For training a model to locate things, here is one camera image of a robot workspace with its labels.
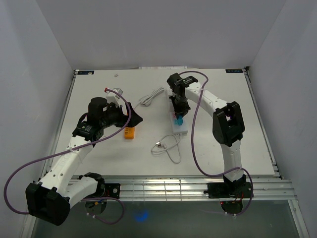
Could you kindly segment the blue plug adapter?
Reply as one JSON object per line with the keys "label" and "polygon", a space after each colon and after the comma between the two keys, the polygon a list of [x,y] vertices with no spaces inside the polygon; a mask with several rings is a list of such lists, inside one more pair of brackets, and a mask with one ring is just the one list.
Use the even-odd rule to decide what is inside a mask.
{"label": "blue plug adapter", "polygon": [[174,119],[174,124],[176,126],[182,126],[183,125],[183,116],[182,115],[176,115]]}

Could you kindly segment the white pastel power strip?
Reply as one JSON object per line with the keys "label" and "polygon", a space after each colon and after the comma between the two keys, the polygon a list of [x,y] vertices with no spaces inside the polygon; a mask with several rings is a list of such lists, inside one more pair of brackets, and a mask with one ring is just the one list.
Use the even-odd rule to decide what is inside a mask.
{"label": "white pastel power strip", "polygon": [[167,94],[168,105],[169,105],[169,118],[171,122],[171,130],[174,135],[186,135],[189,127],[184,119],[177,119],[170,95]]}

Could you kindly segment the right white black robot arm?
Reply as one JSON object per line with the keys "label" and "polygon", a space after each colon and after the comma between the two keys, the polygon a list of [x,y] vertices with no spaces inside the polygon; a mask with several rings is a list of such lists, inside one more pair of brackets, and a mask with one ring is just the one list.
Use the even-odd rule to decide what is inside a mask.
{"label": "right white black robot arm", "polygon": [[241,192],[246,183],[246,176],[242,170],[241,140],[245,125],[240,105],[220,99],[206,90],[204,84],[200,84],[193,76],[181,77],[181,73],[174,73],[167,83],[171,89],[169,100],[175,115],[176,124],[181,125],[183,118],[188,114],[190,106],[188,100],[197,104],[194,116],[198,109],[202,108],[212,118],[212,134],[220,144],[224,161],[224,172],[221,174],[224,180],[224,192],[230,197],[235,197]]}

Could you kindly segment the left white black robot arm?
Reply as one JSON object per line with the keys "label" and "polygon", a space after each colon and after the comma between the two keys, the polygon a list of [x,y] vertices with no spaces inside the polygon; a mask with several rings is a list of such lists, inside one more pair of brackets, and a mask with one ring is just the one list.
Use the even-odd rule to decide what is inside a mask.
{"label": "left white black robot arm", "polygon": [[61,225],[70,209],[84,198],[100,198],[105,194],[103,176],[89,172],[69,185],[74,173],[92,151],[104,129],[110,126],[134,127],[142,118],[128,105],[127,114],[122,107],[109,103],[102,97],[92,98],[88,112],[83,114],[68,144],[68,151],[61,155],[51,170],[37,183],[26,188],[29,214],[56,226]]}

